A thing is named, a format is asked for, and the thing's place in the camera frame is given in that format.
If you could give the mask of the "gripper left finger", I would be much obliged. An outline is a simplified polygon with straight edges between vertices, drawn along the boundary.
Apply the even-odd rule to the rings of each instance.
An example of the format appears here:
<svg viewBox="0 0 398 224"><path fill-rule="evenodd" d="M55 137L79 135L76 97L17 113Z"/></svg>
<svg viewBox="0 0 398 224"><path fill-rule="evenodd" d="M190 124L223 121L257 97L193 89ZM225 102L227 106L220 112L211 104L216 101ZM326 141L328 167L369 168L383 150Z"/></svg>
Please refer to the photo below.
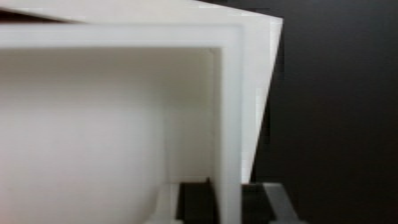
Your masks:
<svg viewBox="0 0 398 224"><path fill-rule="evenodd" d="M211 179L159 188L152 214L143 224L216 224L216 196Z"/></svg>

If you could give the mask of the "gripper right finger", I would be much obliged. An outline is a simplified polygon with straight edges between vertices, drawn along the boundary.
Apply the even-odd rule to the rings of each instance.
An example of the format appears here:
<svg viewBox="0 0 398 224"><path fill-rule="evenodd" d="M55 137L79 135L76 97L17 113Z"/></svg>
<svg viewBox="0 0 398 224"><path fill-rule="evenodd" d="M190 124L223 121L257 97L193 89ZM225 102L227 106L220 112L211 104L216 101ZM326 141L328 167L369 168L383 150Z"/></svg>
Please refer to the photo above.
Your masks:
<svg viewBox="0 0 398 224"><path fill-rule="evenodd" d="M280 183L241 185L241 224L309 224L298 217Z"/></svg>

